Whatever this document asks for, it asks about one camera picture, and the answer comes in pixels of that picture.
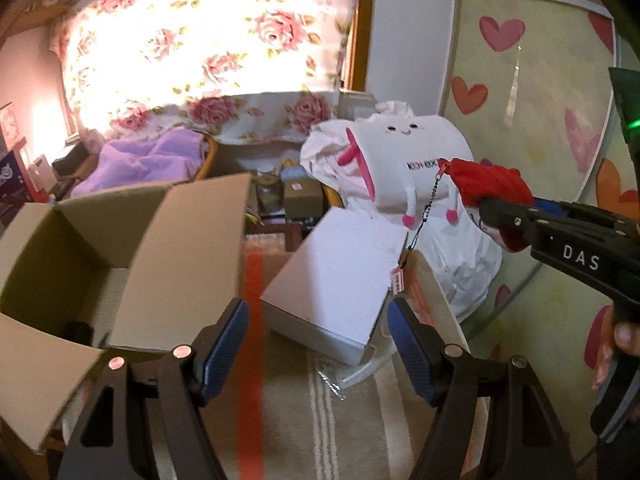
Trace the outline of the right hand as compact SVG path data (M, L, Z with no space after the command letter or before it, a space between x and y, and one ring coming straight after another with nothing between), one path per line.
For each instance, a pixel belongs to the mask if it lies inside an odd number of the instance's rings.
M599 390L605 383L616 351L638 358L639 325L619 320L616 318L615 307L608 306L602 318L596 367L591 383L592 390Z

